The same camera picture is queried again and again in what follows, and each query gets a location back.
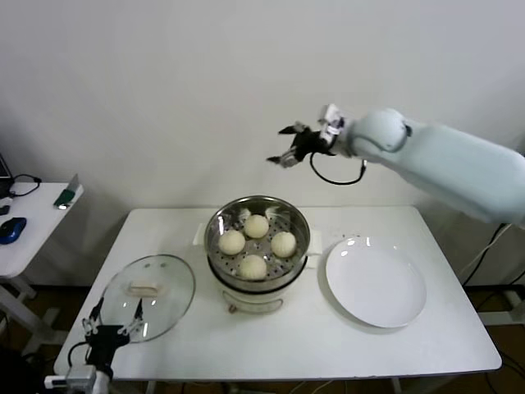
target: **white plate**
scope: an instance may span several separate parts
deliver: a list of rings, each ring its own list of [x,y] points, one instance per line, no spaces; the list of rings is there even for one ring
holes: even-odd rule
[[[410,258],[389,241],[349,238],[326,261],[326,278],[353,316],[383,328],[412,322],[427,302],[427,289]]]

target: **green object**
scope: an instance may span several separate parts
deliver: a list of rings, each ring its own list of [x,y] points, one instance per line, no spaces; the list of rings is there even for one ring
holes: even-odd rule
[[[73,190],[64,189],[62,193],[58,196],[57,200],[53,203],[55,207],[61,205],[68,205],[73,198],[75,197],[75,192]]]
[[[67,187],[62,191],[62,193],[55,200],[53,205],[59,209],[66,209],[69,207],[70,202],[75,198],[75,192],[79,188],[79,176],[75,174]]]

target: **mouse cable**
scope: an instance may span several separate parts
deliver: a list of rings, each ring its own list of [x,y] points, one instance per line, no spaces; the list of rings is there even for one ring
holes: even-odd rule
[[[19,174],[15,177],[12,178],[13,180],[13,185],[14,185],[14,182],[18,179],[18,178],[21,178],[21,177],[28,177],[28,178],[31,178],[33,180],[33,182],[36,184],[34,186],[33,189],[29,190],[29,191],[26,191],[25,193],[20,193],[20,194],[17,194],[17,193],[14,193],[12,191],[9,191],[9,196],[12,197],[13,199],[16,198],[16,197],[24,197],[25,195],[30,195],[31,193],[33,193],[35,190],[37,190],[39,187],[40,187],[40,184],[42,183],[42,179],[41,178],[38,178],[37,176],[32,176],[30,174]]]

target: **white wall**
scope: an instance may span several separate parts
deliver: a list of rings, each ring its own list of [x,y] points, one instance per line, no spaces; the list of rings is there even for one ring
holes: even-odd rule
[[[455,268],[495,228],[380,167],[357,186],[264,158],[313,123],[393,107],[517,148],[525,115],[525,5],[463,1],[0,3],[0,150],[15,172],[80,174],[87,192],[44,247],[36,282],[90,283],[126,213],[276,195],[298,205],[416,204]],[[359,162],[319,158],[334,178]],[[478,282],[512,274],[514,231]]]

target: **glass lid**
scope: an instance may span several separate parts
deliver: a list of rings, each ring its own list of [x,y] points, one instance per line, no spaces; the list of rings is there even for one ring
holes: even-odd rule
[[[130,334],[131,342],[161,336],[182,318],[195,294],[195,276],[176,256],[157,254],[125,266],[103,292],[100,320],[127,326],[142,300],[144,324]]]

